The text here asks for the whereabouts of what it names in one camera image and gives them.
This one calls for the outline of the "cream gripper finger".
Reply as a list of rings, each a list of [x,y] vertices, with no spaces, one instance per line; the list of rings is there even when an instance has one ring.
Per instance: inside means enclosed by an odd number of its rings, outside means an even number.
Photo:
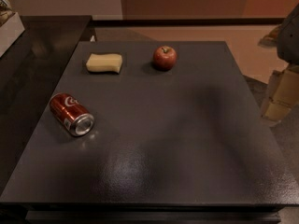
[[[284,111],[284,104],[281,97],[278,95],[278,88],[283,73],[274,70],[269,78],[266,88],[265,97],[263,98],[261,106],[261,114],[263,116],[282,116]]]
[[[272,121],[283,120],[299,102],[299,74],[288,69],[282,73],[283,77],[278,88],[278,95],[284,104],[284,111],[282,116],[265,116]]]

